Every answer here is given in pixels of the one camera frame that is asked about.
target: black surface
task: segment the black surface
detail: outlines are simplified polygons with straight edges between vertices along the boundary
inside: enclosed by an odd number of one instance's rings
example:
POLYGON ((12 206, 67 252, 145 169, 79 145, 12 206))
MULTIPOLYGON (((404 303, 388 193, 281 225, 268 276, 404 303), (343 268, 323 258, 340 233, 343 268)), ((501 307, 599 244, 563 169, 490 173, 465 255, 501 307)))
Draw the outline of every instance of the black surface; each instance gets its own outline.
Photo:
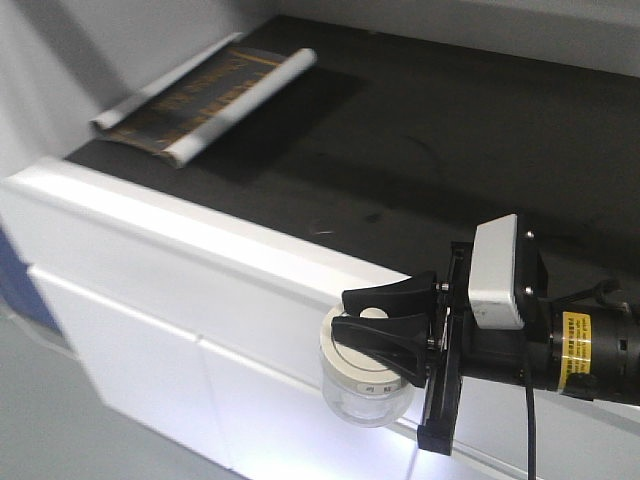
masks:
POLYGON ((409 274, 518 211, 543 254, 640 275, 639 79, 286 17, 243 43, 319 61, 182 170, 69 160, 409 274))

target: white cabinet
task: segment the white cabinet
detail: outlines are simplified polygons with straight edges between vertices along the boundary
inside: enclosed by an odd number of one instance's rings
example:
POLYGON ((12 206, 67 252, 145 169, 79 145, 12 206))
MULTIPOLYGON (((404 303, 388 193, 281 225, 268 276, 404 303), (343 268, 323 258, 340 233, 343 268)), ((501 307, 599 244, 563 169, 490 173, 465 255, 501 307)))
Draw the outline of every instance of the white cabinet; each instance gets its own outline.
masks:
POLYGON ((107 405, 229 466, 195 335, 37 267, 29 274, 107 405))
POLYGON ((454 452, 451 457, 419 450, 410 480, 508 480, 513 477, 454 452))
POLYGON ((317 389, 211 341, 200 345, 240 474, 259 480, 407 478, 412 438, 349 425, 317 389))
POLYGON ((404 278, 59 160, 2 187, 26 262, 314 385, 320 323, 342 290, 404 278))

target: blue object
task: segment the blue object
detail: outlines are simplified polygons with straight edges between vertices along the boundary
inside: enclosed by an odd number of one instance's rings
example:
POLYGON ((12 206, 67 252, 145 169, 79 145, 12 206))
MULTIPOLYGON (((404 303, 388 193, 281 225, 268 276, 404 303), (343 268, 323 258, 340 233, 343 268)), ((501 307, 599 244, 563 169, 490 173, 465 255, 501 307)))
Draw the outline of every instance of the blue object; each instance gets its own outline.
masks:
POLYGON ((17 313, 60 331, 42 297, 27 276, 27 265, 20 261, 2 228, 0 228, 0 295, 17 313))

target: white wall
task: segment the white wall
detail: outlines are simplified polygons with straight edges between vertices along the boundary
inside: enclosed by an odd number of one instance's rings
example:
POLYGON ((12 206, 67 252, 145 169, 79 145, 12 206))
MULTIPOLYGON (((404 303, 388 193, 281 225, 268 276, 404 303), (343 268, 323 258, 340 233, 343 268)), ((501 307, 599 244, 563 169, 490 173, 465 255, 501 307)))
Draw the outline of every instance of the white wall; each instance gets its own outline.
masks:
POLYGON ((96 113, 273 12, 271 0, 0 0, 0 176, 68 153, 96 113))
POLYGON ((278 0, 287 15, 640 76, 637 0, 278 0))

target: white cabinet door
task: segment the white cabinet door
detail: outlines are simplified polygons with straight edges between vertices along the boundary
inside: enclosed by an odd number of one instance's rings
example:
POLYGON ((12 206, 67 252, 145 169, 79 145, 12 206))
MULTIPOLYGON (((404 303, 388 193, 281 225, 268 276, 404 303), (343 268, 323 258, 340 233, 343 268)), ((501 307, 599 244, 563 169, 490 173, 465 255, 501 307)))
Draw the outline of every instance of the white cabinet door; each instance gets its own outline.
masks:
POLYGON ((36 267, 29 274, 107 405, 229 466, 195 335, 36 267))
POLYGON ((210 341, 200 345, 233 470, 254 480, 407 478, 412 438, 349 425, 315 388, 210 341))

